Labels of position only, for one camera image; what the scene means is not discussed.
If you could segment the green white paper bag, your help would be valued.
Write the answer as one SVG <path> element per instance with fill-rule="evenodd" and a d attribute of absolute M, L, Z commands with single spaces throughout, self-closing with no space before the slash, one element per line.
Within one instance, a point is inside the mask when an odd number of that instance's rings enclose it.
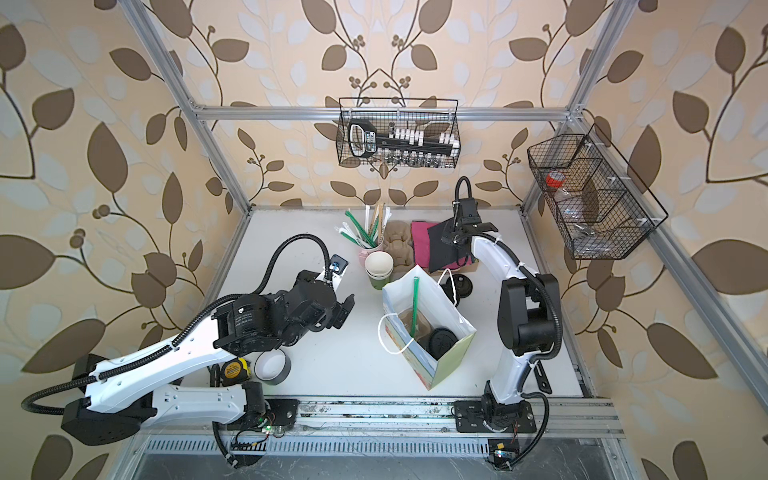
<path fill-rule="evenodd" d="M 432 389 L 459 367 L 475 327 L 459 312 L 455 298 L 419 266 L 385 285 L 382 293 L 380 345 L 404 358 L 424 387 Z"/>

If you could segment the brown pulp cup carrier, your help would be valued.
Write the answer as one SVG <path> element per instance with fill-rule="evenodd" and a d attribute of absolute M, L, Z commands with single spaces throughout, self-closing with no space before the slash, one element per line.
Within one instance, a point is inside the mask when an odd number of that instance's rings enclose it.
<path fill-rule="evenodd" d="M 422 348 L 427 349 L 433 327 L 424 313 L 421 310 L 418 310 L 416 315 L 413 315 L 413 310 L 408 309 L 399 314 L 399 319 L 406 328 L 407 333 L 411 335 Z"/>

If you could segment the black paper napkin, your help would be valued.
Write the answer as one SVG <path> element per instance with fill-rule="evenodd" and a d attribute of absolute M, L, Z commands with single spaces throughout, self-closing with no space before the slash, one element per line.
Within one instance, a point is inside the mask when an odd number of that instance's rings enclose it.
<path fill-rule="evenodd" d="M 427 229 L 429 240 L 428 269 L 431 273 L 449 268 L 458 270 L 475 262 L 468 244 L 447 245 L 441 241 L 444 226 L 450 219 Z"/>

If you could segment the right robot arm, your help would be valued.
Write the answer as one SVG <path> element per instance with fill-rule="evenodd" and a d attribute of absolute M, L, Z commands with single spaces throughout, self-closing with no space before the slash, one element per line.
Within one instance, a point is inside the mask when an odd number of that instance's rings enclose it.
<path fill-rule="evenodd" d="M 483 263 L 500 281 L 497 330 L 506 352 L 480 399 L 482 427 L 503 433 L 528 416 L 532 399 L 544 405 L 541 427 L 549 418 L 545 393 L 526 392 L 525 382 L 544 360 L 555 358 L 562 347 L 561 307 L 554 299 L 558 283 L 551 275 L 531 270 L 514 253 L 491 223 L 484 222 L 473 198 L 453 201 L 453 217 L 442 241 L 458 257 L 468 255 Z"/>

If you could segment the green straw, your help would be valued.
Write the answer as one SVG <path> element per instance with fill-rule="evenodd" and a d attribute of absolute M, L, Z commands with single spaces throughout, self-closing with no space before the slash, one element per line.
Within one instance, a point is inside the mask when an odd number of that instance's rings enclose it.
<path fill-rule="evenodd" d="M 415 340 L 418 331 L 418 304 L 419 304 L 419 286 L 420 278 L 415 276 L 412 284 L 412 309 L 411 309 L 411 326 L 410 336 Z"/>

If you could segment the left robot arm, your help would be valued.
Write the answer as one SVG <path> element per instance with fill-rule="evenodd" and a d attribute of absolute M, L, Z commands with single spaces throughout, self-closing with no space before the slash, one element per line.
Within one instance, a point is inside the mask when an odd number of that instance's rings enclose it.
<path fill-rule="evenodd" d="M 321 248 L 322 270 L 302 270 L 290 290 L 265 293 L 280 255 L 300 240 Z M 213 301 L 177 335 L 133 354 L 87 355 L 76 362 L 70 381 L 28 395 L 21 407 L 60 417 L 62 429 L 89 446 L 170 423 L 256 427 L 269 417 L 260 383 L 198 388 L 181 387 L 177 380 L 249 354 L 291 347 L 308 332 L 341 328 L 355 304 L 352 296 L 344 301 L 336 296 L 348 265 L 319 237 L 294 235 L 277 247 L 253 292 Z"/>

